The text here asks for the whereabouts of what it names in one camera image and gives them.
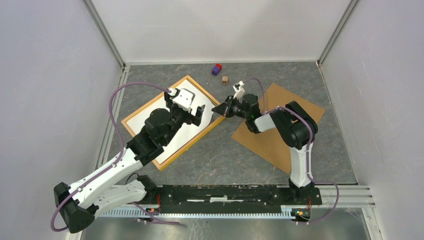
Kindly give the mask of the building and sky photo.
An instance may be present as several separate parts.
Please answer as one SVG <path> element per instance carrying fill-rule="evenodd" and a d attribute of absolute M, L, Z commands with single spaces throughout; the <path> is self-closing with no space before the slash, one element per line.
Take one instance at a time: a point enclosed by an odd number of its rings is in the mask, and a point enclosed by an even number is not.
<path fill-rule="evenodd" d="M 161 170 L 222 120 L 213 120 L 212 108 L 219 102 L 190 76 L 170 90 L 122 120 L 132 136 L 123 161 L 140 166 L 153 162 Z"/>

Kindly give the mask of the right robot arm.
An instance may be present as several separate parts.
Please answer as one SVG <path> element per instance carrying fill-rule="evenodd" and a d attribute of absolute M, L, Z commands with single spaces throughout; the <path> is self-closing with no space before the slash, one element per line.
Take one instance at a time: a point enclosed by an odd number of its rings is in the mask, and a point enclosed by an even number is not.
<path fill-rule="evenodd" d="M 254 134 L 277 129 L 290 151 L 289 199 L 295 204 L 302 204 L 309 198 L 315 187 L 310 151 L 318 125 L 298 102 L 291 101 L 261 113 L 258 97 L 249 93 L 242 100 L 230 95 L 211 111 L 226 118 L 237 116 L 245 119 L 248 130 Z"/>

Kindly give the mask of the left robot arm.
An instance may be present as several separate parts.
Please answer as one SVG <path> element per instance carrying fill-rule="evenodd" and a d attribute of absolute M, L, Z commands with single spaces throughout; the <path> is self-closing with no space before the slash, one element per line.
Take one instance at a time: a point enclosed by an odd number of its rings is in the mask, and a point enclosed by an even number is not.
<path fill-rule="evenodd" d="M 64 230 L 78 233 L 104 212 L 121 205 L 143 201 L 153 203 L 157 190 L 143 180 L 134 180 L 112 188 L 126 175 L 141 169 L 165 152 L 184 126 L 201 126 L 205 104 L 196 102 L 196 95 L 187 89 L 172 89 L 164 93 L 164 108 L 152 110 L 140 132 L 105 165 L 86 177 L 71 183 L 58 183 L 53 188 L 56 210 L 50 227 L 57 232 L 55 219 L 60 215 Z"/>

